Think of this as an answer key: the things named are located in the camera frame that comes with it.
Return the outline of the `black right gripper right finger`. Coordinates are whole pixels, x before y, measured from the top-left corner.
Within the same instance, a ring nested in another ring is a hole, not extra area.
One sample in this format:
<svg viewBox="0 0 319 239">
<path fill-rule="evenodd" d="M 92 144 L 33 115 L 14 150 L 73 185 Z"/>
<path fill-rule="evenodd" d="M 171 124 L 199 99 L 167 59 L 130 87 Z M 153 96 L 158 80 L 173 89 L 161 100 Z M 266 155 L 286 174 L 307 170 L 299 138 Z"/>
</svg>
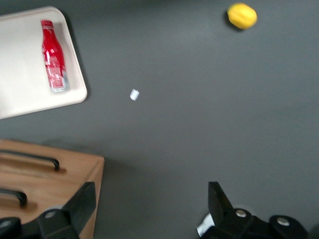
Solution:
<svg viewBox="0 0 319 239">
<path fill-rule="evenodd" d="M 208 183 L 208 208 L 214 226 L 209 239 L 268 239 L 268 226 L 245 209 L 234 208 L 218 182 Z"/>
</svg>

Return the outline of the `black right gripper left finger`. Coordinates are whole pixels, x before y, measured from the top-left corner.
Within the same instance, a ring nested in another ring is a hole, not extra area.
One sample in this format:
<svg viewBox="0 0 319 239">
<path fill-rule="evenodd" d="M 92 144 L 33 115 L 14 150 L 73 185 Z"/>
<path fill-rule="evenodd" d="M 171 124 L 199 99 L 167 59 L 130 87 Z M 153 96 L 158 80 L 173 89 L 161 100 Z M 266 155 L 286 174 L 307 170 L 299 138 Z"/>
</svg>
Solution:
<svg viewBox="0 0 319 239">
<path fill-rule="evenodd" d="M 84 183 L 60 209 L 50 209 L 38 219 L 42 239 L 78 239 L 96 209 L 94 182 Z"/>
</svg>

